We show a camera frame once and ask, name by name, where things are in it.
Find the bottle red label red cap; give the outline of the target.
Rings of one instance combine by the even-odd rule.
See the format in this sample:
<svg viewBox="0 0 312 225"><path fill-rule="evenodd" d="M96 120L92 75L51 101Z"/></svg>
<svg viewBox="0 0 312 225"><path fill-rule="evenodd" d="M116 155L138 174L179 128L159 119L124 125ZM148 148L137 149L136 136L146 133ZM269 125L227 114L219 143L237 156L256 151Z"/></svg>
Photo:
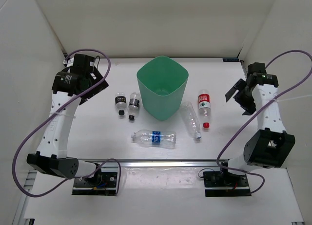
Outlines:
<svg viewBox="0 0 312 225"><path fill-rule="evenodd" d="M207 89L200 90L198 93L198 110L199 110L199 120L202 123L204 129L210 127L211 119L211 103L210 103L210 93Z"/></svg>

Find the small bottle black label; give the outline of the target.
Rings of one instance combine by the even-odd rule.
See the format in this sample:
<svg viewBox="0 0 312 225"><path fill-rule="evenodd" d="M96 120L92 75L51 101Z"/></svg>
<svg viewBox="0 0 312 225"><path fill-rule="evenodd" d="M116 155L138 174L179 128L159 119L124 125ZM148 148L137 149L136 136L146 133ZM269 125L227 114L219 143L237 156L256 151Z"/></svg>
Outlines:
<svg viewBox="0 0 312 225"><path fill-rule="evenodd" d="M125 115L125 110L127 108L125 93L118 92L115 94L115 108L120 117Z"/></svg>
<svg viewBox="0 0 312 225"><path fill-rule="evenodd" d="M141 96L139 93L133 92L130 94L129 105L127 108L129 121L134 121L139 113Z"/></svg>

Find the clear bottle blue cap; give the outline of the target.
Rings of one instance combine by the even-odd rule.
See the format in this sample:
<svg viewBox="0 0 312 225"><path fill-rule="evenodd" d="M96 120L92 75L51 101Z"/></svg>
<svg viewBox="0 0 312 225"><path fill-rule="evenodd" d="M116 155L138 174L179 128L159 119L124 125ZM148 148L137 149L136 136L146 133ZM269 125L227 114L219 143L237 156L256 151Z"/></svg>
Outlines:
<svg viewBox="0 0 312 225"><path fill-rule="evenodd" d="M200 123L191 102L182 103L179 111L189 135L195 140L201 139Z"/></svg>

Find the clear bottle blue label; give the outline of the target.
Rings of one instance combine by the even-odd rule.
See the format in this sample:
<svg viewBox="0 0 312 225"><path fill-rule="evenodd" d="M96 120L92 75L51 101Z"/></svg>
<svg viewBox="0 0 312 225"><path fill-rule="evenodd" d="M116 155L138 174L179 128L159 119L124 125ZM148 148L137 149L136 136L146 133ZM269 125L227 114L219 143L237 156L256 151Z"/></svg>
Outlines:
<svg viewBox="0 0 312 225"><path fill-rule="evenodd" d="M139 130L131 134L134 143L143 147L174 149L176 145L176 132Z"/></svg>

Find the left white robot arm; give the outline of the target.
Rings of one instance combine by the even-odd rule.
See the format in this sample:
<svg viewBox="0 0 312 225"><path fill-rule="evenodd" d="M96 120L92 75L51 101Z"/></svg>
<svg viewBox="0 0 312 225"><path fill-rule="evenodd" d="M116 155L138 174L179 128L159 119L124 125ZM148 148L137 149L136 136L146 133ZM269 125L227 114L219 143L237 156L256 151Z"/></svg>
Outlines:
<svg viewBox="0 0 312 225"><path fill-rule="evenodd" d="M98 165L67 155L67 144L76 109L108 87L95 66L96 58L76 54L55 76L52 86L51 121L36 153L26 162L42 174L73 179L84 177L91 186L102 181Z"/></svg>

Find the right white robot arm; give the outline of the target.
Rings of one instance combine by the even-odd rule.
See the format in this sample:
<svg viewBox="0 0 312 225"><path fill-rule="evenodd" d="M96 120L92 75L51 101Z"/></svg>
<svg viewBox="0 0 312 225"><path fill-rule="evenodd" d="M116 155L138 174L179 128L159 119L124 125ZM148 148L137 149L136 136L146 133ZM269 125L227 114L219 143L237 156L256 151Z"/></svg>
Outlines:
<svg viewBox="0 0 312 225"><path fill-rule="evenodd" d="M219 181L232 185L236 175L243 175L259 168L280 168L295 144L295 136L287 133L278 103L274 97L278 92L275 75L266 72L264 63L248 66L247 78L240 79L225 94L226 100L234 100L244 109L244 115L257 116L257 132L246 143L243 153L223 163L225 170L219 173Z"/></svg>

